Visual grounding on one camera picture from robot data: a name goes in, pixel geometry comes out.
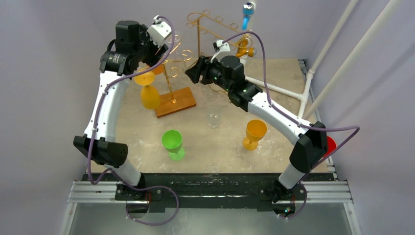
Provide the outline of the orange plastic goblet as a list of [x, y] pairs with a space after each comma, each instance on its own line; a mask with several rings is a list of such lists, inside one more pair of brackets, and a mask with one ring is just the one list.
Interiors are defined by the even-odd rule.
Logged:
[[164, 64], [161, 64], [152, 70], [154, 75], [164, 74]]

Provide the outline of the gold scroll glass rack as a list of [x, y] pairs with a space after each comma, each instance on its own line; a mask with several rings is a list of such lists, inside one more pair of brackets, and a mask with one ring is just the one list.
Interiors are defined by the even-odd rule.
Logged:
[[169, 92], [160, 94], [161, 103], [158, 108], [154, 109], [157, 118], [196, 106], [196, 101], [189, 87], [173, 90], [170, 82], [171, 78], [176, 78], [181, 72], [187, 69], [187, 61], [181, 56], [182, 50], [180, 46], [172, 50], [168, 58], [162, 63], [164, 64], [164, 74], [162, 75], [166, 79]]

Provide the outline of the tall clear flute glass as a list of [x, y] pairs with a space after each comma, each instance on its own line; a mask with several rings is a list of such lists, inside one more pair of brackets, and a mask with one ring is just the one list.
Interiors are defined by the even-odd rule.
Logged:
[[165, 40], [165, 44], [170, 46], [172, 50], [179, 47], [182, 42], [182, 36], [180, 32], [175, 32], [174, 36], [171, 35]]

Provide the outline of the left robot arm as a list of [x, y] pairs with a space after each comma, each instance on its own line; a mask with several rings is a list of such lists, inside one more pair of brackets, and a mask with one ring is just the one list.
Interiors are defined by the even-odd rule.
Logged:
[[96, 185], [109, 172], [127, 187], [133, 200], [146, 194], [141, 173], [127, 159], [128, 146], [116, 142], [116, 123], [125, 92], [135, 76], [160, 66], [172, 51], [164, 42], [175, 33], [172, 23], [156, 16], [150, 26], [119, 21], [100, 58], [99, 89], [84, 134], [73, 145], [87, 158], [89, 181]]

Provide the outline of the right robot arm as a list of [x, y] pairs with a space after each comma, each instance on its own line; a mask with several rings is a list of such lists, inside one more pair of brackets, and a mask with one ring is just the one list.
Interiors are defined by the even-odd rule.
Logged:
[[194, 84], [219, 86], [228, 93], [232, 104], [267, 122], [294, 146], [288, 166], [276, 180], [278, 198], [291, 196], [294, 186], [327, 153], [325, 126], [319, 121], [303, 120], [271, 100], [266, 92], [245, 78], [244, 66], [238, 57], [225, 56], [217, 60], [200, 56], [185, 74]]

